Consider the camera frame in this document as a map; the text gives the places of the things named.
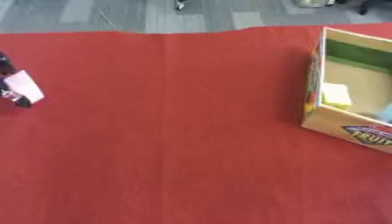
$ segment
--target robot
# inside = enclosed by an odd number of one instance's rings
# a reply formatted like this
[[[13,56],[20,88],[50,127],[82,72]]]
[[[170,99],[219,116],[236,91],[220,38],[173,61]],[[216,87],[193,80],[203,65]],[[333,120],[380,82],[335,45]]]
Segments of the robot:
[[[188,0],[176,0],[176,9],[182,11],[186,7],[186,2]]]
[[[17,72],[17,69],[12,65],[11,61],[0,52],[0,96],[12,100],[16,106],[21,108],[30,108],[32,102],[24,95],[12,90],[5,79]]]

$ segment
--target red cloth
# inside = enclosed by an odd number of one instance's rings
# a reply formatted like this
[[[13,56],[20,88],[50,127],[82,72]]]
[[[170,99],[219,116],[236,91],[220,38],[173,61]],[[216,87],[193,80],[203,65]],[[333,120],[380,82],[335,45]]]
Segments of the red cloth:
[[[0,223],[391,223],[392,156],[299,127],[319,30],[0,35],[46,94],[0,101]]]

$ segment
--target cardboard box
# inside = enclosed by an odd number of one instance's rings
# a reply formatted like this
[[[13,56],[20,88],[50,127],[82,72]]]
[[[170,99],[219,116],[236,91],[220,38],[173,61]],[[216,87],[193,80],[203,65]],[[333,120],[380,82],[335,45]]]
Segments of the cardboard box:
[[[324,83],[347,86],[347,109],[323,103]],[[325,28],[312,53],[302,126],[392,153],[392,40]]]

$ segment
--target yellow sponge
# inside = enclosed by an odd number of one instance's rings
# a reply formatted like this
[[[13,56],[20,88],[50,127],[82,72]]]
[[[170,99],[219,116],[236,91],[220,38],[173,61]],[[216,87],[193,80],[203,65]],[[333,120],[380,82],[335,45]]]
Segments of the yellow sponge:
[[[322,102],[338,109],[348,109],[352,102],[348,88],[343,84],[323,83],[321,87]]]

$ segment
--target gray carpet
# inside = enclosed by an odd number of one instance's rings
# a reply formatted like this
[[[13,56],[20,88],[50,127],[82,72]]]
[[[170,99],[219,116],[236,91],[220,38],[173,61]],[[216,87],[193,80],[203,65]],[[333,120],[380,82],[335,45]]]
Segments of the gray carpet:
[[[0,32],[222,32],[265,25],[364,24],[392,21],[392,4],[356,13],[361,0],[299,8],[291,0],[0,0]]]

